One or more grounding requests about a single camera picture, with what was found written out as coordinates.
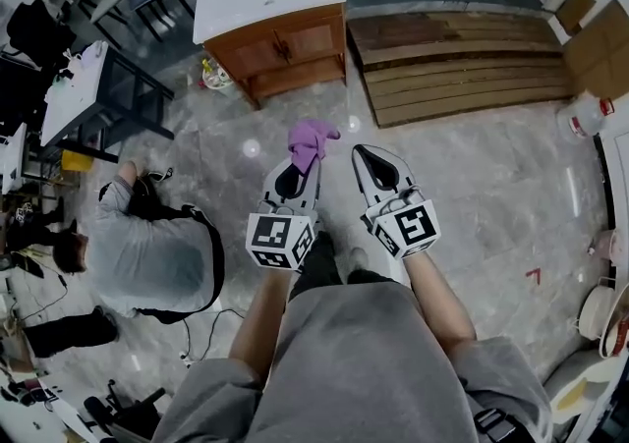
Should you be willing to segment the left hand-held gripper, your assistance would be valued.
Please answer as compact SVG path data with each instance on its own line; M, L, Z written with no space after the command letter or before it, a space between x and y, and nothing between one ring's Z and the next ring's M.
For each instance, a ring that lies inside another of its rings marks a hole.
M265 178L257 211L249 215L246 250L259 267L298 271L315 240L321 162L306 173L281 161Z

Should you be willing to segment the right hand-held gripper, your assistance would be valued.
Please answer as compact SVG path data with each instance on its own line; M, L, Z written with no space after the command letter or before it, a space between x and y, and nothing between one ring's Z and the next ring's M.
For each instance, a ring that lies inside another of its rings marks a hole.
M356 144L351 157L368 207L362 220L393 259L425 251L440 239L433 203L401 157L369 144Z

